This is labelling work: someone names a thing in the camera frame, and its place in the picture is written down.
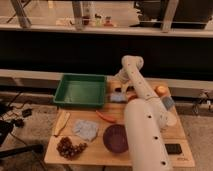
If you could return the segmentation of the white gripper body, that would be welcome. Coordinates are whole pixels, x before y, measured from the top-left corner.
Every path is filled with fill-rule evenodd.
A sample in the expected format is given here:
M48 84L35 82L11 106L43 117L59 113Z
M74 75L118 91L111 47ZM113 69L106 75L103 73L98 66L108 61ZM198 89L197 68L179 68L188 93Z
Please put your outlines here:
M115 75L115 78L122 84L126 84L129 81L129 76L124 69L120 69L119 72Z

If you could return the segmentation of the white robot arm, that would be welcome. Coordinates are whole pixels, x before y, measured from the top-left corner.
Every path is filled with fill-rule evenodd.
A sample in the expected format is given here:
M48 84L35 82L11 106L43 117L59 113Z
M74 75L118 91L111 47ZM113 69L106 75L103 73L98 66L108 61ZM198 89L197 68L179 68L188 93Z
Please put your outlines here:
M159 96L140 73L144 60L126 55L115 77L130 81L138 96L124 109L129 153L133 171L173 171L160 129L168 123L168 111Z

